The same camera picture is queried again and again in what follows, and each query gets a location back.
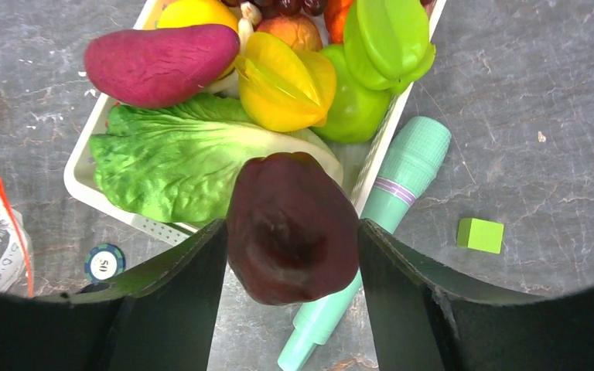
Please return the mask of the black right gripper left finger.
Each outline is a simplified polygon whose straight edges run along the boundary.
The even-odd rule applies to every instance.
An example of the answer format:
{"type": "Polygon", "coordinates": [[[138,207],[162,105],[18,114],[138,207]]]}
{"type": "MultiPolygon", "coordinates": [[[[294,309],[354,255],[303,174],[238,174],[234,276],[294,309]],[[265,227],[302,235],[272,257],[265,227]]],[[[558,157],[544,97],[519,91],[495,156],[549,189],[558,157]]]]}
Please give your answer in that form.
{"type": "Polygon", "coordinates": [[[0,294],[0,370],[205,370],[226,260],[216,220],[77,293],[0,294]]]}

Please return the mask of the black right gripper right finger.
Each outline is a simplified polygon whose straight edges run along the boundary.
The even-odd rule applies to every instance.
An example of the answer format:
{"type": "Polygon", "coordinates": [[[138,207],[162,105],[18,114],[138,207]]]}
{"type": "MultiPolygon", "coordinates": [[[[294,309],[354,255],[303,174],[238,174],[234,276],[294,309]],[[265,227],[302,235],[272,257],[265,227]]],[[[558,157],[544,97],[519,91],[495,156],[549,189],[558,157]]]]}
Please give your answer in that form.
{"type": "Polygon", "coordinates": [[[594,370],[594,285],[550,298],[494,286],[370,220],[358,240],[382,370],[594,370]]]}

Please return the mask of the yellow fake starfruit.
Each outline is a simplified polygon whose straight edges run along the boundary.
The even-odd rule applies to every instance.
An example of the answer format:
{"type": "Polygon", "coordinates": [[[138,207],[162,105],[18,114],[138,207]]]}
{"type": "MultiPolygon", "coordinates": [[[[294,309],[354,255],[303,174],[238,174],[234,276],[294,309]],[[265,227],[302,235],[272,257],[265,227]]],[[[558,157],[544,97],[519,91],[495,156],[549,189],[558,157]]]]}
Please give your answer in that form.
{"type": "Polygon", "coordinates": [[[336,94],[336,71],[322,53],[293,50],[277,36],[256,32],[234,61],[243,108],[277,132],[323,126],[336,94]]]}

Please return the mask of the purple fake sweet potato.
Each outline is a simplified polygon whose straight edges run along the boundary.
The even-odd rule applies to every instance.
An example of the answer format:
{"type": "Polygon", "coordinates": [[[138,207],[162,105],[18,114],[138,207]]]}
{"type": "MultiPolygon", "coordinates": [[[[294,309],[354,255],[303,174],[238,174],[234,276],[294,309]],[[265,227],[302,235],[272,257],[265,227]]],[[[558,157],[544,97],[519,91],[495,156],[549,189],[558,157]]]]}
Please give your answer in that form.
{"type": "Polygon", "coordinates": [[[124,29],[91,40],[84,69],[101,93],[136,107],[162,108],[218,80],[239,49],[237,33],[220,24],[124,29]]]}

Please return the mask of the green fake starfruit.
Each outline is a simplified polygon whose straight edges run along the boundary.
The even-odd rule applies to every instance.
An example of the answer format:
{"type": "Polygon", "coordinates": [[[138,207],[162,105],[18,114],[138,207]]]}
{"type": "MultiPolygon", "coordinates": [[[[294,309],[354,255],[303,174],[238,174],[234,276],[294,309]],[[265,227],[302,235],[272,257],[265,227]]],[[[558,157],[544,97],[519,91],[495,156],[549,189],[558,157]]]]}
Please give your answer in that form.
{"type": "Polygon", "coordinates": [[[435,60],[420,1],[355,1],[343,29],[348,68],[371,90],[402,94],[435,60]]]}

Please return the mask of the dark maroon fake fruit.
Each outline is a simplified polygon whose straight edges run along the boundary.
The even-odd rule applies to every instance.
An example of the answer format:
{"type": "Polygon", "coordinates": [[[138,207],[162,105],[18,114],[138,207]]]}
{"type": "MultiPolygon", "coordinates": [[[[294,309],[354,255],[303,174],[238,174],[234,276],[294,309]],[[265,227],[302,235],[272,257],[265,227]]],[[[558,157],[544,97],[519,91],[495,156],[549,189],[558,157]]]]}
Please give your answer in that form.
{"type": "Polygon", "coordinates": [[[356,276],[358,226],[352,203],[311,155],[253,158],[230,199],[228,262],[263,305],[315,301],[356,276]]]}

